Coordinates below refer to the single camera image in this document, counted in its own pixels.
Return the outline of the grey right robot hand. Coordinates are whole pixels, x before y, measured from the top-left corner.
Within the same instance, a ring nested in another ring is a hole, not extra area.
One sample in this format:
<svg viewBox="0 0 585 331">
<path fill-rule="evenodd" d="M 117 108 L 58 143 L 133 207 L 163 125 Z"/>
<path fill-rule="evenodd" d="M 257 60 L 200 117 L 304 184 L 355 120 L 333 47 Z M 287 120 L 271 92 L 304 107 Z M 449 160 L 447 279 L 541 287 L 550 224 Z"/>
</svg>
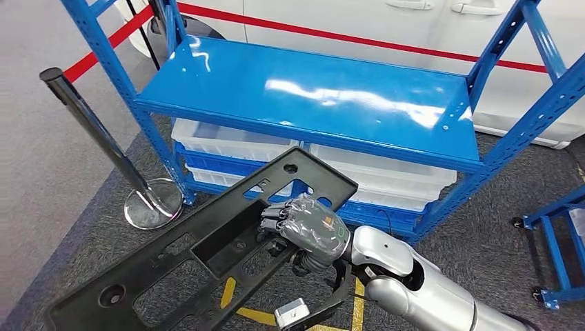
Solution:
<svg viewBox="0 0 585 331">
<path fill-rule="evenodd" d="M 350 243 L 350 231 L 341 218 L 307 193 L 268 206 L 261 213 L 260 227 L 299 248 L 293 272 L 300 277 L 332 266 Z"/>
</svg>

